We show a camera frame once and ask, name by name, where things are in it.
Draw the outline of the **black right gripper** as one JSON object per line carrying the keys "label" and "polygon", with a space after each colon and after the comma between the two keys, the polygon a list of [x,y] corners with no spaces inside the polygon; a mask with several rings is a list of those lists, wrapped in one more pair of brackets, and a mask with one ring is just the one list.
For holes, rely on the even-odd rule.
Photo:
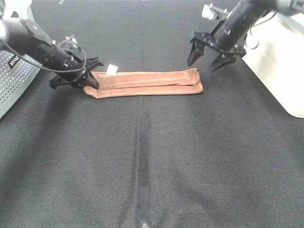
{"label": "black right gripper", "polygon": [[247,53],[246,50],[240,45],[233,45],[233,47],[219,46],[214,37],[207,32],[194,32],[194,37],[190,42],[192,47],[187,59],[188,66],[192,66],[196,60],[205,54],[205,46],[220,53],[210,65],[212,72],[225,65],[235,63],[236,55],[244,56]]}

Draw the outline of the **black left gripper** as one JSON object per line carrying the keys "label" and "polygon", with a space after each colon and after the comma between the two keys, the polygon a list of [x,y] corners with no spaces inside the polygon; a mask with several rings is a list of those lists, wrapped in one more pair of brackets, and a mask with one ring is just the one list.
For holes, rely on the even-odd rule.
{"label": "black left gripper", "polygon": [[83,70],[72,72],[72,73],[58,73],[49,82],[49,86],[56,89],[58,86],[69,85],[72,88],[84,88],[85,86],[90,86],[94,89],[99,88],[98,81],[92,75],[92,70],[104,66],[99,60],[99,57],[87,58],[85,68]]}

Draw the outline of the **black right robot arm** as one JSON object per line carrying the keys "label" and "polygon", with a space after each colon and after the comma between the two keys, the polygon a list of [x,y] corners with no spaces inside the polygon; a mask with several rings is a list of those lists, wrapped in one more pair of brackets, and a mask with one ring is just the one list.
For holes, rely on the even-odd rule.
{"label": "black right robot arm", "polygon": [[204,48],[219,53],[210,65],[215,71],[225,65],[235,63],[237,56],[243,57],[247,52],[238,45],[238,41],[255,25],[255,23],[269,12],[293,16],[304,12],[302,0],[241,0],[232,11],[206,4],[202,10],[205,19],[219,20],[211,32],[194,32],[191,39],[191,51],[187,65],[192,66],[202,57]]}

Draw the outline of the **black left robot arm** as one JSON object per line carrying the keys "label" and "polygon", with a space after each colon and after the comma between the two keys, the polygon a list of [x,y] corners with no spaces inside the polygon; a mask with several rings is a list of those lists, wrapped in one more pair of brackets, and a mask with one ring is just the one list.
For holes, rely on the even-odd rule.
{"label": "black left robot arm", "polygon": [[87,58],[85,51],[69,36],[60,42],[53,40],[36,22],[30,19],[1,19],[0,44],[20,58],[25,55],[38,62],[38,67],[56,73],[50,87],[70,85],[73,88],[99,83],[92,70],[102,66],[98,57]]}

